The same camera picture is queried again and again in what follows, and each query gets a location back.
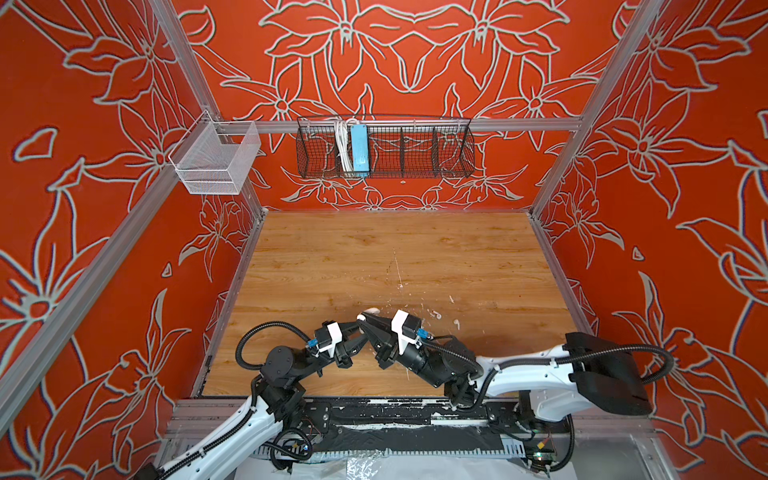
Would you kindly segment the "small green circuit board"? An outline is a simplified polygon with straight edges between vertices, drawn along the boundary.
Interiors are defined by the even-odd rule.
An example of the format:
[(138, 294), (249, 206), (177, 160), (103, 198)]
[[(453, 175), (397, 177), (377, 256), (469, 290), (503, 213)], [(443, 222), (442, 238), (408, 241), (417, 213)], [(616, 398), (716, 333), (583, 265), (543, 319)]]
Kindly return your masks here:
[(549, 472), (557, 460), (554, 450), (534, 447), (526, 450), (526, 465), (533, 472)]

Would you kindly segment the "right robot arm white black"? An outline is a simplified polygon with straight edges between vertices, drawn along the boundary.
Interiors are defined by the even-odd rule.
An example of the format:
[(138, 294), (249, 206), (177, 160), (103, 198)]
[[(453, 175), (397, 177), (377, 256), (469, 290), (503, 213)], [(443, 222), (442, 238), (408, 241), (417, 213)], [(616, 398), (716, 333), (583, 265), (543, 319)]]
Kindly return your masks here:
[(674, 356), (663, 348), (618, 345), (582, 332), (533, 354), (486, 357), (454, 336), (432, 335), (420, 318), (402, 310), (391, 318), (364, 311), (357, 325), (381, 368), (401, 365), (442, 388), (456, 409), (475, 411), (490, 398), (517, 393), (520, 416), (541, 422), (559, 422), (590, 408), (647, 416), (652, 410), (647, 386), (676, 367)]

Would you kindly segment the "blue flat box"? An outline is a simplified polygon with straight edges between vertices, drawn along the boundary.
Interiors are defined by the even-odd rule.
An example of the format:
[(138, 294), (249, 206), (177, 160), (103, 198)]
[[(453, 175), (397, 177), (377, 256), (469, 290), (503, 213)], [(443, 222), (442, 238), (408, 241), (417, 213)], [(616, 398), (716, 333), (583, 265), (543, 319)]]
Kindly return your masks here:
[(368, 128), (364, 124), (353, 124), (350, 127), (352, 147), (353, 172), (365, 177), (370, 172)]

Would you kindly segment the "clear plastic wall bin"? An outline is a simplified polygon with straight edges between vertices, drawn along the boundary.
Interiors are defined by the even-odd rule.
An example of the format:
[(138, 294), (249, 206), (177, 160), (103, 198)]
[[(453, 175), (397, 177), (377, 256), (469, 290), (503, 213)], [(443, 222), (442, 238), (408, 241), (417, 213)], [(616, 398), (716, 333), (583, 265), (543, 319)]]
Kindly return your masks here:
[(216, 121), (203, 110), (169, 154), (184, 187), (193, 195), (238, 195), (261, 151), (253, 121)]

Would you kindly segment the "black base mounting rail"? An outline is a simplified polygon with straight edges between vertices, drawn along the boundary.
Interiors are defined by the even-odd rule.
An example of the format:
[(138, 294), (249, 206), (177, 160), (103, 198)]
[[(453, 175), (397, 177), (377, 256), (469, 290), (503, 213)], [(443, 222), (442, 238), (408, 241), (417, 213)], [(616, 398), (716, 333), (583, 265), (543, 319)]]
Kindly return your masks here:
[(314, 459), (326, 455), (388, 454), (520, 458), (543, 444), (562, 453), (571, 440), (567, 420), (535, 420), (518, 396), (454, 409), (441, 397), (308, 397), (288, 416), (304, 432)]

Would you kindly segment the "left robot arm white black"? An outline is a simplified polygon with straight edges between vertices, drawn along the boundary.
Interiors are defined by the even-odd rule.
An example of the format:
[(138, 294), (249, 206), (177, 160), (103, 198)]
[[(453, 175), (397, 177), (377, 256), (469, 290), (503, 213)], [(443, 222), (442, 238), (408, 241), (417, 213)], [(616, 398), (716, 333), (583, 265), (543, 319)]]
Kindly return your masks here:
[(305, 389), (300, 381), (335, 364), (352, 366), (368, 338), (353, 322), (328, 322), (297, 350), (274, 348), (259, 365), (244, 403), (219, 427), (185, 453), (160, 467), (144, 466), (136, 479), (225, 479), (259, 449), (280, 467), (306, 462), (314, 454), (312, 439), (299, 424), (304, 417)]

